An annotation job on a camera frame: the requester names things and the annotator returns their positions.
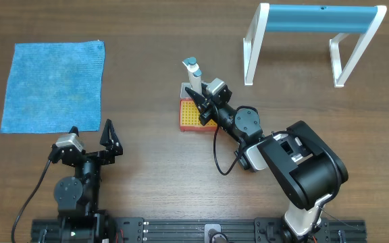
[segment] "white object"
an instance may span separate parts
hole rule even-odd
[[[312,224],[315,221],[319,205],[329,199],[331,194],[327,194],[316,200],[315,206],[310,210],[299,209],[292,202],[289,202],[289,208],[284,214],[284,220],[288,224],[289,228],[297,235],[303,236],[308,234],[311,230]],[[319,214],[319,219],[317,220],[316,225],[321,223],[321,215]]]
[[[196,58],[189,57],[182,61],[182,63],[186,66],[188,71],[188,80],[190,81],[190,85],[192,89],[198,94],[202,94],[202,72],[199,69],[199,65],[197,64]]]
[[[371,39],[376,33],[376,30],[378,30],[380,24],[382,23],[386,13],[386,6],[380,5],[376,7],[378,7],[378,12],[376,13],[375,18],[369,25],[367,32],[360,34],[357,45],[355,46],[354,51],[352,52],[351,57],[349,57],[348,63],[345,65],[343,70],[342,63],[340,62],[338,43],[346,38],[349,34],[340,33],[330,40],[330,55],[334,87],[342,88],[344,86],[344,83],[348,79],[359,58],[362,56],[365,48],[369,45]]]
[[[378,11],[375,15],[375,18],[369,25],[367,32],[360,35],[357,45],[355,46],[354,51],[343,70],[340,62],[338,43],[344,38],[346,38],[348,34],[340,33],[330,40],[331,64],[334,86],[336,88],[341,88],[344,86],[344,83],[348,79],[359,58],[362,56],[364,50],[370,43],[370,40],[373,38],[374,34],[376,33],[376,30],[378,30],[380,24],[382,23],[382,20],[384,19],[386,13],[386,6],[379,5],[376,7],[378,8]],[[255,76],[259,53],[261,51],[263,35],[265,34],[265,30],[267,27],[268,13],[269,4],[260,3],[255,12],[255,15],[253,16],[249,30],[247,31],[247,35],[243,39],[244,85],[246,86],[253,85],[253,78]]]

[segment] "white bracket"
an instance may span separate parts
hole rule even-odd
[[[375,18],[370,23],[367,32],[359,36],[357,45],[352,52],[351,57],[349,57],[348,63],[345,65],[342,70],[342,63],[340,62],[340,52],[338,49],[338,43],[346,38],[349,34],[340,33],[336,37],[330,40],[330,55],[331,55],[331,66],[332,73],[334,78],[334,87],[342,88],[344,83],[348,79],[355,65],[357,64],[359,58],[364,53],[364,50],[369,45],[371,39],[378,30],[379,25],[382,23],[386,13],[386,6],[376,6],[378,7],[378,12],[376,13]]]
[[[243,39],[244,48],[244,85],[253,85],[257,59],[261,52],[263,35],[267,28],[269,3],[261,3],[251,20],[249,31]]]
[[[369,25],[367,32],[361,34],[357,45],[348,60],[348,63],[345,65],[342,70],[342,65],[340,62],[340,52],[338,49],[338,43],[348,36],[347,33],[340,33],[336,37],[330,40],[330,55],[331,55],[331,65],[334,78],[334,86],[340,88],[344,86],[344,83],[348,79],[358,60],[364,53],[364,50],[370,43],[370,40],[378,30],[382,20],[384,19],[386,13],[386,6],[379,5],[376,6],[378,12],[375,15],[375,18]],[[243,49],[244,49],[244,85],[253,85],[253,78],[255,76],[255,70],[257,65],[257,60],[259,58],[259,53],[261,52],[263,35],[265,34],[267,27],[269,13],[269,4],[260,3],[259,7],[256,10],[255,15],[251,21],[249,31],[247,32],[246,37],[243,39]]]

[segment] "white bottle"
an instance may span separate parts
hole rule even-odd
[[[188,70],[188,79],[190,80],[190,85],[192,89],[198,94],[202,95],[202,71],[199,69],[199,65],[197,65],[197,61],[195,57],[189,57],[182,61],[182,63],[186,66]]]

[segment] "blue and white rack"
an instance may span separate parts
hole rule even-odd
[[[334,86],[343,87],[370,40],[378,30],[386,6],[274,5],[261,3],[244,38],[244,84],[253,85],[265,32],[332,32],[330,40]],[[338,43],[349,34],[360,34],[348,63],[342,70]]]

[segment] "brown wood surface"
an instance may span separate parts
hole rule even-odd
[[[330,1],[304,1],[331,4]],[[268,170],[238,166],[220,176],[213,133],[180,132],[181,61],[196,56],[203,79],[225,80],[232,106],[258,108],[266,133],[306,121],[342,158],[349,172],[326,210],[341,219],[365,219],[370,242],[389,242],[389,1],[384,22],[344,88],[334,88],[328,39],[333,34],[267,34],[253,87],[243,85],[242,38],[258,1],[3,1],[0,0],[0,126],[15,43],[105,41],[102,127],[110,118],[124,155],[105,166],[100,207],[118,217],[253,219],[280,217],[288,199]],[[356,37],[340,46],[347,59]],[[81,134],[100,148],[100,132]],[[0,242],[43,170],[59,134],[0,134]],[[218,136],[227,168],[235,142]],[[52,165],[16,232],[29,240],[34,218],[54,218],[53,187],[73,174]]]

